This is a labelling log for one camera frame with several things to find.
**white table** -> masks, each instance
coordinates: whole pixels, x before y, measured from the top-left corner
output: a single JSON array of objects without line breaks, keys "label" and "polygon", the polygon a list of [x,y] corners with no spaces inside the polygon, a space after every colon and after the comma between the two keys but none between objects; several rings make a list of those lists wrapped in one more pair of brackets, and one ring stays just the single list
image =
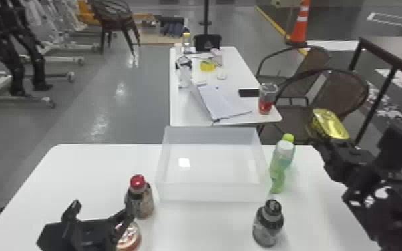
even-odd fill
[{"label": "white table", "polygon": [[[106,218],[122,208],[131,175],[141,173],[153,186],[159,145],[60,145],[52,148],[0,215],[0,250],[39,250],[42,227],[59,221],[78,198],[80,219]],[[269,160],[272,146],[264,146]],[[379,250],[345,204],[345,187],[329,179],[319,154],[297,146],[287,172],[282,204],[285,225],[273,250]],[[252,238],[260,204],[160,202],[138,220],[139,250],[265,250]]]},{"label": "white table", "polygon": [[[239,89],[255,89],[259,83],[251,72],[242,56],[235,47],[221,47],[223,52],[224,70],[227,74],[225,80],[218,80],[216,72],[202,73],[194,59],[193,78],[207,79],[208,84],[219,87],[224,95],[237,95]],[[171,126],[210,126],[212,120],[202,109],[200,104],[196,102],[188,89],[178,88],[178,76],[174,62],[176,60],[175,49],[170,49],[170,125]],[[258,98],[246,97],[242,98],[242,104],[249,107],[252,113],[232,117],[230,119],[222,119],[215,123],[219,126],[233,125],[258,125],[265,123],[275,123],[282,120],[282,116],[273,107],[269,115],[261,115],[258,112]]]}]

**black container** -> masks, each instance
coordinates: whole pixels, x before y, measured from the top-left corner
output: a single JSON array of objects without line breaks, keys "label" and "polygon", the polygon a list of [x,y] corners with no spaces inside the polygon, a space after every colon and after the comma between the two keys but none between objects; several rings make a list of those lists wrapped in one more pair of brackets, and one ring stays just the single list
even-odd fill
[{"label": "black container", "polygon": [[265,205],[257,210],[252,225],[252,236],[259,245],[269,248],[276,244],[276,235],[283,226],[282,206],[277,200],[267,200]]}]

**red bottle cap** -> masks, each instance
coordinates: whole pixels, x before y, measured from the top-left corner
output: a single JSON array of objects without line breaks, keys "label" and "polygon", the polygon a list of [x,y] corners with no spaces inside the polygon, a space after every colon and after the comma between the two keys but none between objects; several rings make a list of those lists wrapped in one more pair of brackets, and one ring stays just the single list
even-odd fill
[{"label": "red bottle cap", "polygon": [[135,176],[131,177],[130,186],[133,189],[140,189],[145,186],[145,178],[141,174],[136,174]]}]

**green bottle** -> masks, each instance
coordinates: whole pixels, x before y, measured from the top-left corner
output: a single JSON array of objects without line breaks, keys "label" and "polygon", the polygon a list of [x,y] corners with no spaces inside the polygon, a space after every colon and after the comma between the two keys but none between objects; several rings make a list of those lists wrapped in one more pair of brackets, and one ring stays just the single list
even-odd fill
[{"label": "green bottle", "polygon": [[281,193],[285,185],[285,169],[287,169],[293,160],[294,156],[294,144],[291,141],[294,137],[284,137],[276,144],[276,147],[272,153],[272,159],[270,163],[270,176],[272,180],[272,187],[270,193]]}]

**black phone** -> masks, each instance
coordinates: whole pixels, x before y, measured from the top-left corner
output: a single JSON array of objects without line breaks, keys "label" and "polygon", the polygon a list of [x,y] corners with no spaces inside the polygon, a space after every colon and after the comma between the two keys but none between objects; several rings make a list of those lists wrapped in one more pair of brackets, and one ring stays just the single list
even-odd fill
[{"label": "black phone", "polygon": [[258,97],[258,89],[239,89],[240,97]]}]

